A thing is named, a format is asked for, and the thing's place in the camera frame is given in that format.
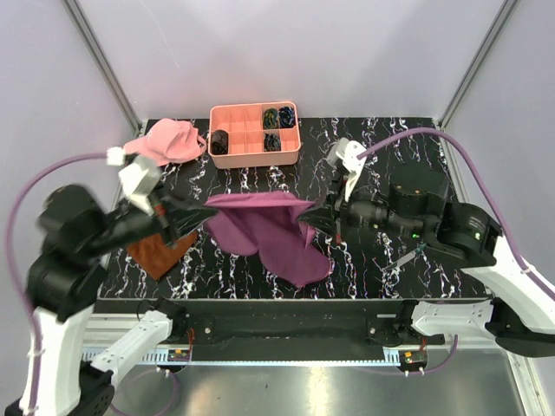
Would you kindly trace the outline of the purple cloth napkin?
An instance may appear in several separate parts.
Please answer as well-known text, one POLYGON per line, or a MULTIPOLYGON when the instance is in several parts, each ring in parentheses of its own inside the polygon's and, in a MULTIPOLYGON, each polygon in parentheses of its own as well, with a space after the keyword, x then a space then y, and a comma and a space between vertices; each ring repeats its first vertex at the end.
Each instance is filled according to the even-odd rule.
POLYGON ((207 207, 218 210, 205 222, 219 248, 249 257, 298 288, 328 276, 330 260, 312 245, 316 230, 301 222, 314 203, 289 192, 230 193, 210 197, 207 207))

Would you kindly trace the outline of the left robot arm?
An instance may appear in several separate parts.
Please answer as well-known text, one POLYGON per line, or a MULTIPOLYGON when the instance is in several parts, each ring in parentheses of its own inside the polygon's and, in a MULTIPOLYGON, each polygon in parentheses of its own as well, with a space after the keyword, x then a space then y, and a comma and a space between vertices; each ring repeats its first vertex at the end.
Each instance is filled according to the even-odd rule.
POLYGON ((173 244, 216 215, 214 208, 171 198, 158 185, 146 198, 152 213, 125 202, 105 212, 82 185, 53 192, 38 224, 45 236, 29 268, 24 298, 31 307, 26 386, 7 415, 103 415, 128 372, 148 351, 189 335, 186 308, 161 298, 92 361, 83 338, 108 277, 101 258, 153 235, 173 244))

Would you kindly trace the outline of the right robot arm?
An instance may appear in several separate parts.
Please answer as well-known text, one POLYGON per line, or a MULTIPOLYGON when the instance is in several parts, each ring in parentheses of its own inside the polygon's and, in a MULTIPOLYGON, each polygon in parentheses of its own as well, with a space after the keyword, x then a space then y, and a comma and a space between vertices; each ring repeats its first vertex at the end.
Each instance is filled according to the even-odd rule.
POLYGON ((452 334, 491 339, 525 357, 552 357, 552 285, 525 282, 518 263, 508 257, 508 239, 498 222, 477 205, 449 200, 448 187, 447 178, 437 172, 427 173, 421 182, 393 176, 388 192, 375 196, 349 193, 341 180, 299 219, 338 242, 377 232, 415 241, 416 249, 393 262, 392 268, 423 253, 493 291, 493 299, 482 302, 403 302, 386 332, 394 337, 391 345, 452 334))

